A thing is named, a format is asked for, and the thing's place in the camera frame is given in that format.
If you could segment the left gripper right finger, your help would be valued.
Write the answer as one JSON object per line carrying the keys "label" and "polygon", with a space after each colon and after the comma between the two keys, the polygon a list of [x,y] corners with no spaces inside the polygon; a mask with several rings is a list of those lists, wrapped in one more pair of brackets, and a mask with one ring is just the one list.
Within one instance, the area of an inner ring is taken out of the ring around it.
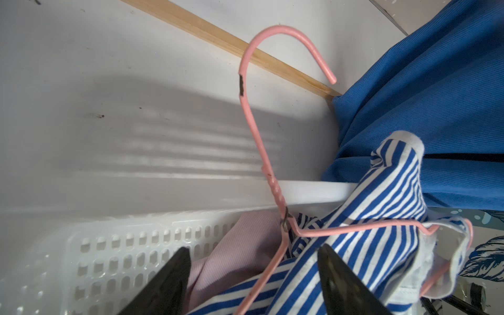
{"label": "left gripper right finger", "polygon": [[328,314],[391,313],[328,244],[318,250],[317,264]]}

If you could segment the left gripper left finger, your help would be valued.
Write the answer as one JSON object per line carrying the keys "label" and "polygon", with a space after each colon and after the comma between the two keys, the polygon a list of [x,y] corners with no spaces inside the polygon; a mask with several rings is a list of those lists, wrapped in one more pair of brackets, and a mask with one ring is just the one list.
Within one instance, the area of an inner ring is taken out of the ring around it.
{"label": "left gripper left finger", "polygon": [[191,269],[190,251],[180,248],[120,314],[182,314]]}

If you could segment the striped tank top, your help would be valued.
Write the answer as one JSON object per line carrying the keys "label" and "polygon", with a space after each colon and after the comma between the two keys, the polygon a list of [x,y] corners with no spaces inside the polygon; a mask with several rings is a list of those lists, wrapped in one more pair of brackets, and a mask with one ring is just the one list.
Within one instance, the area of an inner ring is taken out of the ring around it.
{"label": "striped tank top", "polygon": [[294,233],[281,263],[248,314],[325,314],[318,250],[328,244],[393,314],[408,314],[421,296],[450,295],[472,240],[460,217],[429,220],[421,194],[422,141],[407,131],[388,136],[370,156],[371,167],[347,200],[323,218],[296,216],[299,228],[321,230],[385,220],[416,220],[426,227],[387,227],[308,238]]}

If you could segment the pink wire hanger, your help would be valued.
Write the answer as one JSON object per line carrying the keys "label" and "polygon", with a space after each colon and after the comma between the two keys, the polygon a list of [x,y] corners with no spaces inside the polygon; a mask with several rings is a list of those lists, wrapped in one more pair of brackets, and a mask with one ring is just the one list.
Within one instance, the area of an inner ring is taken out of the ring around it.
{"label": "pink wire hanger", "polygon": [[262,172],[266,177],[268,185],[270,186],[271,193],[274,197],[275,203],[278,206],[278,210],[280,212],[280,216],[282,218],[280,223],[280,231],[282,233],[282,242],[273,257],[272,261],[269,263],[265,271],[262,273],[261,277],[258,279],[256,284],[251,289],[250,293],[244,300],[240,303],[236,314],[245,314],[252,303],[256,300],[257,296],[260,294],[261,290],[265,287],[266,283],[269,281],[270,277],[273,275],[273,272],[276,270],[280,261],[282,260],[283,255],[286,252],[287,246],[289,245],[289,231],[292,230],[294,234],[301,237],[329,237],[329,236],[338,236],[342,234],[349,234],[352,232],[361,232],[368,231],[378,228],[387,228],[387,227],[416,227],[423,233],[425,236],[430,236],[434,234],[439,228],[442,226],[440,224],[433,223],[429,227],[426,227],[424,224],[415,221],[415,220],[388,220],[388,221],[378,221],[373,223],[366,224],[354,224],[346,227],[335,227],[329,229],[321,229],[321,230],[302,230],[299,228],[296,220],[290,215],[286,200],[282,194],[282,189],[277,178],[274,175],[271,162],[269,160],[269,156],[266,152],[265,146],[263,144],[263,140],[261,138],[259,129],[255,122],[255,118],[253,117],[251,107],[248,101],[247,87],[246,87],[246,78],[248,66],[251,61],[252,55],[256,48],[264,41],[266,38],[269,38],[273,35],[285,34],[289,35],[297,40],[299,40],[312,55],[313,59],[315,59],[316,63],[320,67],[321,71],[323,71],[324,75],[327,77],[330,83],[336,83],[337,78],[334,73],[329,69],[329,66],[326,64],[325,60],[322,58],[321,54],[315,47],[315,45],[311,42],[311,40],[304,35],[303,32],[290,27],[290,26],[282,26],[276,25],[266,28],[257,34],[248,47],[245,49],[240,67],[239,67],[239,87],[240,87],[240,104],[245,114],[245,119],[248,123],[250,131],[253,135],[255,144],[257,145],[257,149],[259,151],[259,155],[262,159]]}

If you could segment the pink tank top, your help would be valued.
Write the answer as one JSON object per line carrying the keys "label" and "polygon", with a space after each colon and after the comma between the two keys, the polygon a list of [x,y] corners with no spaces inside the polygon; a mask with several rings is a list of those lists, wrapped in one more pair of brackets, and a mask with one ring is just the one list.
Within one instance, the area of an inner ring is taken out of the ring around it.
{"label": "pink tank top", "polygon": [[276,211],[250,211],[206,258],[192,264],[184,314],[233,314],[277,252]]}

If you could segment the blue tank top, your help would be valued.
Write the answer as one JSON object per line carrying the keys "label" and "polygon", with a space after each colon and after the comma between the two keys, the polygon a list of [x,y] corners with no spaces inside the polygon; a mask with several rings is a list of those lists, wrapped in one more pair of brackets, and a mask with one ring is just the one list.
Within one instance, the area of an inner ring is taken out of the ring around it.
{"label": "blue tank top", "polygon": [[357,182],[395,131],[421,139],[431,207],[503,210],[503,2],[452,1],[333,100],[323,181]]}

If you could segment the white perforated basket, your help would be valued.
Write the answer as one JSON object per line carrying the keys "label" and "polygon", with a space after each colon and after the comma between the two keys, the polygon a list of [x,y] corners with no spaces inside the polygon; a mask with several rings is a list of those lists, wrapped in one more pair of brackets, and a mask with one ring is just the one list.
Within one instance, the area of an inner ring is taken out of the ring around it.
{"label": "white perforated basket", "polygon": [[181,247],[207,257],[258,180],[84,178],[1,186],[1,313],[117,314]]}

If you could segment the wooden clothes rack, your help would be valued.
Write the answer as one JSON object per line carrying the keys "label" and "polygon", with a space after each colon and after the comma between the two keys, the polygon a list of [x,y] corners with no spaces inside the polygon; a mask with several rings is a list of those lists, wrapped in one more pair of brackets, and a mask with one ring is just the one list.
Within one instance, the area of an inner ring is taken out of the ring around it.
{"label": "wooden clothes rack", "polygon": [[332,100],[338,97],[340,93],[332,88],[322,84],[307,74],[287,65],[286,63],[274,58],[273,56],[258,50],[262,41],[270,36],[284,34],[300,41],[310,52],[321,71],[327,77],[328,81],[334,85],[337,82],[336,76],[325,63],[321,54],[315,45],[299,30],[293,27],[276,25],[263,30],[257,34],[250,43],[237,38],[236,36],[224,31],[212,23],[198,17],[188,10],[170,2],[170,1],[126,1],[126,4],[143,11],[155,18],[158,18],[172,26],[175,26],[199,39],[202,39],[212,45],[223,49],[235,56],[245,56],[247,61],[259,66],[260,68],[273,73],[274,75],[287,80],[303,89],[326,99]]}

